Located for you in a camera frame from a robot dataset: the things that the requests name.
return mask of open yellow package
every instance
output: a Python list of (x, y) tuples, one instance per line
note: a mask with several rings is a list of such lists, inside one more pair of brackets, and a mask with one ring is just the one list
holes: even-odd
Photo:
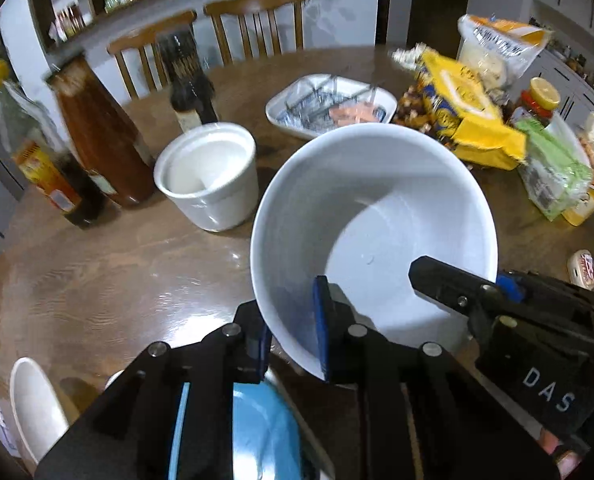
[(437, 139), (461, 160), (513, 170), (526, 154), (526, 137), (505, 126), (477, 74), (426, 49), (418, 72), (424, 107)]

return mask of round dining table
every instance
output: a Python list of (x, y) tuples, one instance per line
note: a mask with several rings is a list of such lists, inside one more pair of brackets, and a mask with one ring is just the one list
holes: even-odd
[[(210, 70), (221, 119), (240, 124), (256, 140), (262, 191), (305, 142), (270, 124), (266, 103), (311, 73), (371, 83), (395, 96), (413, 82), (385, 48), (372, 46), (305, 50)], [(125, 109), (155, 156), (181, 134), (167, 89)], [(473, 174), (494, 218), (500, 269), (535, 270), (566, 280), (566, 263), (575, 251), (594, 255), (594, 214), (579, 227), (563, 218), (549, 222), (528, 199), (516, 171)], [(226, 232), (206, 232), (157, 192), (138, 208), (109, 205), (97, 224), (82, 230), (29, 189), (0, 257), (0, 403), (13, 434), (10, 371), (20, 357), (36, 360), (81, 411), (149, 343), (190, 344), (231, 321), (236, 307), (253, 299), (252, 223), (250, 218)], [(338, 478), (356, 478), (354, 394), (283, 360), (276, 360), (276, 369)], [(32, 470), (27, 451), (22, 455)]]

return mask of metal bolt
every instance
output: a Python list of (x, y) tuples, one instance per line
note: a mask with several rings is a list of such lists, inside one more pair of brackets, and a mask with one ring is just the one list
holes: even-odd
[(499, 321), (509, 328), (517, 327), (517, 320), (510, 316), (499, 316)]
[(348, 333), (352, 337), (363, 337), (368, 333), (368, 329), (363, 325), (355, 323), (354, 325), (350, 325), (348, 327)]
[(168, 347), (166, 346), (166, 343), (163, 343), (161, 341), (155, 341), (154, 343), (151, 343), (148, 347), (148, 353), (152, 357), (159, 357), (160, 355), (165, 354), (167, 351)]
[(241, 332), (241, 327), (237, 323), (228, 323), (227, 325), (224, 325), (224, 327), (221, 329), (221, 332), (226, 337), (233, 337), (235, 335), (239, 335)]
[(437, 345), (437, 343), (424, 343), (421, 350), (430, 357), (439, 357), (443, 352), (442, 347)]

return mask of chair backrest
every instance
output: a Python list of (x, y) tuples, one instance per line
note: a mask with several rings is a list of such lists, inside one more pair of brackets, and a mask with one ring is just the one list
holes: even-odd
[(238, 17), (241, 41), (244, 44), (244, 54), (246, 59), (251, 59), (253, 57), (250, 37), (248, 36), (248, 26), (246, 25), (246, 14), (252, 14), (259, 56), (267, 57), (266, 38), (264, 37), (264, 29), (262, 27), (260, 13), (265, 11), (268, 16), (272, 52), (274, 54), (280, 54), (282, 52), (282, 47), (279, 43), (279, 31), (277, 30), (274, 10), (286, 4), (292, 4), (295, 17), (296, 48), (302, 50), (303, 24), (301, 19), (301, 6), (304, 1), (305, 0), (221, 0), (219, 2), (212, 2), (203, 7), (203, 12), (212, 18), (212, 25), (214, 25), (215, 28), (217, 43), (219, 43), (219, 51), (221, 52), (221, 59), (223, 60), (224, 65), (232, 63), (232, 55), (230, 54), (230, 48), (228, 47), (226, 31), (224, 30), (223, 22), (221, 21), (222, 14), (232, 14)]
[(187, 10), (181, 14), (171, 16), (160, 22), (153, 23), (141, 30), (133, 30), (132, 32), (122, 36), (118, 40), (114, 40), (108, 45), (108, 54), (114, 56), (119, 65), (119, 70), (122, 73), (123, 82), (128, 89), (131, 99), (138, 97), (135, 86), (130, 78), (128, 67), (126, 66), (126, 60), (123, 58), (123, 51), (131, 48), (136, 48), (139, 51), (139, 57), (141, 58), (141, 67), (143, 68), (144, 75), (146, 77), (146, 83), (149, 91), (156, 90), (155, 80), (152, 77), (150, 71), (150, 65), (148, 64), (148, 58), (146, 57), (146, 46), (150, 45), (155, 55), (155, 66), (157, 67), (157, 74), (161, 85), (164, 86), (167, 82), (166, 71), (164, 65), (161, 62), (161, 56), (159, 55), (156, 47), (155, 40), (157, 35), (167, 30), (175, 30), (176, 28), (183, 27), (184, 25), (192, 25), (194, 20), (197, 19), (197, 13), (194, 10)]

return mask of glass bottle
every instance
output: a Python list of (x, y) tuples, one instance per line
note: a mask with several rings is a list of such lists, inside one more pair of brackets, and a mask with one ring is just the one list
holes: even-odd
[(130, 207), (155, 192), (153, 160), (141, 134), (83, 54), (48, 76), (79, 160), (99, 188)]
[(19, 85), (6, 80), (8, 64), (0, 60), (0, 134), (21, 172), (78, 227), (96, 220), (106, 199), (59, 138), (48, 112), (28, 99)]
[(159, 36), (157, 47), (172, 82), (170, 104), (181, 129), (219, 121), (212, 104), (214, 86), (203, 73), (192, 29)]

